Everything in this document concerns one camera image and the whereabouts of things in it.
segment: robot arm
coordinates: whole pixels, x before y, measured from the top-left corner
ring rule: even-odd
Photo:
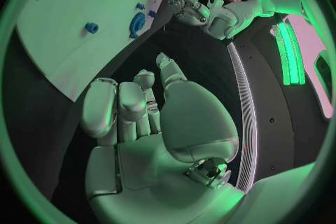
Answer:
[[[197,0],[170,0],[171,5],[177,3],[181,22],[201,26],[205,33],[220,40],[232,38],[258,16],[271,17],[275,12],[305,16],[301,0],[248,0],[225,6],[223,0],[209,0],[207,7]]]

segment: robotic hand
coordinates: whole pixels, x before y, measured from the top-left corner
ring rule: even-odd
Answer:
[[[224,5],[209,0],[207,7],[198,0],[169,0],[179,20],[201,26],[208,35],[223,40],[247,28],[255,17],[271,17],[275,12],[304,16],[301,0],[248,0]]]

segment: blue object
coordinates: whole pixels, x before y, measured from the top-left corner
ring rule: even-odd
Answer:
[[[129,30],[130,30],[129,37],[133,39],[137,38],[138,37],[137,31],[141,30],[144,27],[145,22],[146,22],[146,17],[144,13],[142,12],[137,13],[133,17],[129,25]]]
[[[155,11],[152,11],[150,10],[150,12],[148,13],[148,15],[152,18],[156,18],[156,12]]]
[[[85,25],[85,29],[92,33],[92,34],[95,34],[98,32],[98,24],[95,24],[93,22],[88,22],[86,25]]]
[[[143,4],[137,3],[137,8],[139,8],[140,10],[144,10],[145,7]]]

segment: humanoid robot hand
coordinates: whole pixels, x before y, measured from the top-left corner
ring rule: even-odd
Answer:
[[[246,29],[256,17],[271,17],[275,12],[305,17],[301,0],[248,0],[226,5],[209,0],[207,7],[198,0],[169,0],[179,21],[201,26],[208,35],[223,40]]]

